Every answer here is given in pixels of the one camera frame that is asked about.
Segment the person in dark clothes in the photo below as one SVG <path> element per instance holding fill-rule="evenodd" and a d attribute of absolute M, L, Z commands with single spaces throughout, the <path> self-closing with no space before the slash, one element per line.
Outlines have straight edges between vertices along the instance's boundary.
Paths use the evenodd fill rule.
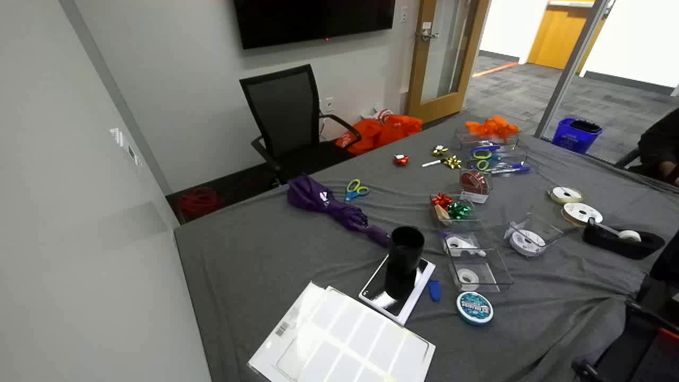
<path fill-rule="evenodd" d="M 639 141 L 643 173 L 679 186 L 679 108 L 657 121 Z"/>

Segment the black tape dispenser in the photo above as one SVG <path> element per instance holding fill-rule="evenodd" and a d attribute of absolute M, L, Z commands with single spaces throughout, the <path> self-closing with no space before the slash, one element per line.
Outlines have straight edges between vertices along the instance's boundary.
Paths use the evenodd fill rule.
<path fill-rule="evenodd" d="M 636 241 L 628 241 L 601 225 L 588 225 L 582 238 L 587 245 L 612 250 L 628 260 L 645 260 L 665 246 L 665 241 L 651 232 L 642 232 Z"/>

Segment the white tape roll far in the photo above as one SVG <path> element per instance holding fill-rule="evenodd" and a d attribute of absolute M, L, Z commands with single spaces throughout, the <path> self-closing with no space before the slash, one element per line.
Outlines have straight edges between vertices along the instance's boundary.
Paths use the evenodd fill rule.
<path fill-rule="evenodd" d="M 582 202 L 584 195 L 578 190 L 571 188 L 555 188 L 548 192 L 551 200 L 557 205 L 570 205 L 570 202 Z"/>

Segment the white label sheets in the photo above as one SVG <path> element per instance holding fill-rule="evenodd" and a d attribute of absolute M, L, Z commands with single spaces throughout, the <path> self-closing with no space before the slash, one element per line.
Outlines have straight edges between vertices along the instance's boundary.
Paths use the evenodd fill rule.
<path fill-rule="evenodd" d="M 436 346 L 311 282 L 248 358 L 268 382 L 424 382 Z"/>

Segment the clear compartment case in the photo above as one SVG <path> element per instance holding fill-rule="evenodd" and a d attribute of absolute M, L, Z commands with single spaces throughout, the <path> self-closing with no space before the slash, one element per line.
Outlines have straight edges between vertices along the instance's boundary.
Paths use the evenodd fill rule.
<path fill-rule="evenodd" d="M 453 218 L 448 210 L 434 207 L 434 217 L 441 225 L 440 241 L 451 260 L 451 275 L 460 292 L 502 294 L 514 282 L 502 248 L 488 232 L 476 224 L 476 209 L 468 218 Z"/>

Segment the blue flash drive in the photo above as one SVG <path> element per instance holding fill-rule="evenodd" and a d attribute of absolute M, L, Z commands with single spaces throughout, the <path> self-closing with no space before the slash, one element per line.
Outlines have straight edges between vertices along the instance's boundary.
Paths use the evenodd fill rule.
<path fill-rule="evenodd" d="M 441 301 L 441 284 L 440 284 L 440 280 L 430 280 L 427 288 L 430 288 L 431 301 Z"/>

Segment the blue green scissors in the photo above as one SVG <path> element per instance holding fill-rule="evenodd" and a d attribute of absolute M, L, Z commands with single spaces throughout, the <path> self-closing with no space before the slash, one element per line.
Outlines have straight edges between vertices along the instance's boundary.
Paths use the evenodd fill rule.
<path fill-rule="evenodd" d="M 360 198 L 366 198 L 369 194 L 369 188 L 361 179 L 352 179 L 344 190 L 344 200 L 352 202 Z"/>

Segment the dark chair at right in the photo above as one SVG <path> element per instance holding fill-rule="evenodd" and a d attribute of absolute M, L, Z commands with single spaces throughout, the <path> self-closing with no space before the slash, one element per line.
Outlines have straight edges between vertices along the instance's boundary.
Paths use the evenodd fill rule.
<path fill-rule="evenodd" d="M 679 233 L 627 304 L 622 335 L 596 362 L 578 358 L 571 369 L 578 382 L 679 382 Z"/>

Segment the black cup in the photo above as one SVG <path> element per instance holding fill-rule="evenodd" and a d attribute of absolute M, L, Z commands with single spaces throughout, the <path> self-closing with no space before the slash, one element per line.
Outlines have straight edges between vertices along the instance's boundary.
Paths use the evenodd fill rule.
<path fill-rule="evenodd" d="M 422 257 L 424 236 L 418 227 L 404 225 L 391 233 L 386 263 L 386 294 L 406 300 L 415 288 L 416 265 Z"/>

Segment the green ribbon bow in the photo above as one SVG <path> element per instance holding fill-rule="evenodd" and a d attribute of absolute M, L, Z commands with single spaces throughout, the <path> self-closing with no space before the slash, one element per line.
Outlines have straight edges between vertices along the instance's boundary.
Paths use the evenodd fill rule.
<path fill-rule="evenodd" d="M 471 217 L 474 209 L 468 202 L 454 202 L 448 212 L 453 218 L 468 218 Z"/>

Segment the blue recycling bin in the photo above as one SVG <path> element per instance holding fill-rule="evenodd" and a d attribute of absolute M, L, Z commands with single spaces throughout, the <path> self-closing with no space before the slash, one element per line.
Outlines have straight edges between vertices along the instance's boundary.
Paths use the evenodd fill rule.
<path fill-rule="evenodd" d="M 566 118 L 558 123 L 552 143 L 576 153 L 587 153 L 598 137 L 598 126 L 584 120 Z"/>

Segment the small red bow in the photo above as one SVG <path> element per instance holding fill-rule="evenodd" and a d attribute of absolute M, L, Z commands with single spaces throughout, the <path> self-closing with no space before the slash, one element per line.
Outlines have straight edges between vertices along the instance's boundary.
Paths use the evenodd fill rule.
<path fill-rule="evenodd" d="M 396 157 L 394 157 L 394 164 L 396 164 L 398 169 L 406 169 L 406 165 L 409 164 L 409 157 L 407 157 L 407 156 L 396 156 Z"/>

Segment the black mesh office chair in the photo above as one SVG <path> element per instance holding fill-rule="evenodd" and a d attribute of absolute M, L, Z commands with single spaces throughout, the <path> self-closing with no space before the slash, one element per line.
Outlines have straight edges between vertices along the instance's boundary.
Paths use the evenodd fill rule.
<path fill-rule="evenodd" d="M 343 118 L 322 112 L 311 63 L 241 80 L 246 104 L 262 131 L 250 147 L 266 159 L 278 186 L 351 159 L 361 135 Z M 321 141 L 321 121 L 331 120 L 348 131 L 337 149 Z"/>

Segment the red ribbon bow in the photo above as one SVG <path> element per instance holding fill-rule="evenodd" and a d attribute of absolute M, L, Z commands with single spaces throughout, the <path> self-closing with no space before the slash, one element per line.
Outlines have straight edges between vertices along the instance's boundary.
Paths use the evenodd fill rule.
<path fill-rule="evenodd" d="M 436 194 L 436 195 L 431 198 L 431 205 L 434 205 L 434 207 L 440 207 L 440 209 L 444 209 L 444 210 L 451 210 L 453 205 L 454 205 L 454 198 L 451 198 L 448 194 Z"/>

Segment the yellow green ribbon curls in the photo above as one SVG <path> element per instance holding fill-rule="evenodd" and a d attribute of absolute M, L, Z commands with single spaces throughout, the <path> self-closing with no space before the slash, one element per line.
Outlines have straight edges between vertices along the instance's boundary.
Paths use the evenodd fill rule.
<path fill-rule="evenodd" d="M 448 147 L 438 144 L 434 151 L 434 162 L 427 162 L 427 169 L 434 165 L 447 165 L 451 170 L 460 170 L 462 169 L 462 159 L 458 156 L 454 156 Z"/>

